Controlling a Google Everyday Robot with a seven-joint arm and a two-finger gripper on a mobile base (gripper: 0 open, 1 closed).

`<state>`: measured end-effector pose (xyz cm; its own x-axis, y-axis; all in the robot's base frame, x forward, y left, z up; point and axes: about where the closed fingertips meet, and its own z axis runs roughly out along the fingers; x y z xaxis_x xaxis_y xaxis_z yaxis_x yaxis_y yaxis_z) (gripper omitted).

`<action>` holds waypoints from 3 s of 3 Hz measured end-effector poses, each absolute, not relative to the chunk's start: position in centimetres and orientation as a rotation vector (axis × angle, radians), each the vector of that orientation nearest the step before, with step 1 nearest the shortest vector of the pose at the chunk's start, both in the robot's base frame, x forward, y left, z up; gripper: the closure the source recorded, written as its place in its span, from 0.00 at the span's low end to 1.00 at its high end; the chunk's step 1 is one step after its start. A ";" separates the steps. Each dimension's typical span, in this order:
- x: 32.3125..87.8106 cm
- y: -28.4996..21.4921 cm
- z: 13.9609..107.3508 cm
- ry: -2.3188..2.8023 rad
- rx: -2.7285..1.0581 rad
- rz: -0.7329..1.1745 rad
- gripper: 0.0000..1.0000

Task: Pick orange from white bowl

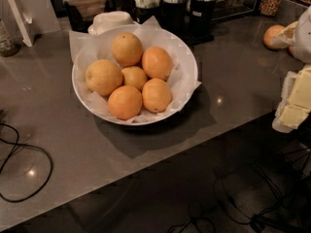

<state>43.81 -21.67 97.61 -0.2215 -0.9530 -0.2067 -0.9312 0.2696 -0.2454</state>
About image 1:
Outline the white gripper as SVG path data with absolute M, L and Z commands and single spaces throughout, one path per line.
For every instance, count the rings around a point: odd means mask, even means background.
M 311 63 L 311 6 L 295 21 L 286 26 L 271 40 L 275 49 L 294 46 L 294 56 L 304 63 Z M 311 65 L 298 73 L 290 71 L 285 77 L 281 102 L 275 113 L 272 128 L 290 133 L 297 129 L 311 113 Z

